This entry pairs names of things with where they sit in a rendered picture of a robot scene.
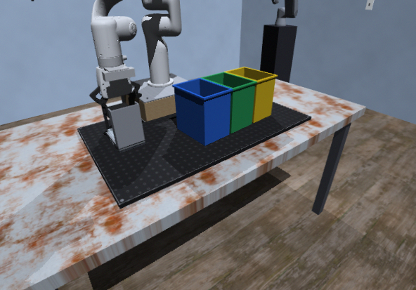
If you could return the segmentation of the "blue open bin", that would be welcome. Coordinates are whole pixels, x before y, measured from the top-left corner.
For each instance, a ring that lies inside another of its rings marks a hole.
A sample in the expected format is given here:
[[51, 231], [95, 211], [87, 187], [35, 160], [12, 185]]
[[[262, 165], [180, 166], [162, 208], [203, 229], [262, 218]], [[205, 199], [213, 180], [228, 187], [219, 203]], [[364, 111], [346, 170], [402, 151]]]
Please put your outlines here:
[[177, 129], [204, 146], [228, 136], [231, 91], [201, 78], [176, 84]]

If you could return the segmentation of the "yellow open-top bin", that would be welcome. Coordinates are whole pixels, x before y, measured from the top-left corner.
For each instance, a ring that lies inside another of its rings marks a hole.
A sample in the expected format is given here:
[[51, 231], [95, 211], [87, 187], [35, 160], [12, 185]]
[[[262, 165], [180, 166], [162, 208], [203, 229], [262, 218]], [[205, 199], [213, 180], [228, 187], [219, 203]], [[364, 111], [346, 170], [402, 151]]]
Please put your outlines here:
[[252, 123], [271, 115], [276, 74], [241, 67], [226, 73], [257, 81], [254, 93], [254, 108]]

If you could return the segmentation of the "green bin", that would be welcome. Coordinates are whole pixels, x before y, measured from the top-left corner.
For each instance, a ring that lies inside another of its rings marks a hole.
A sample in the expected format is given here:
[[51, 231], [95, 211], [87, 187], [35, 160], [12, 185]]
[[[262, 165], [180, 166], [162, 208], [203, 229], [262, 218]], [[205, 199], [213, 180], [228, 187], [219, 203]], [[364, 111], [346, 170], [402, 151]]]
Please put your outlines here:
[[252, 124], [254, 90], [257, 81], [226, 72], [209, 75], [203, 79], [233, 89], [230, 95], [229, 133]]

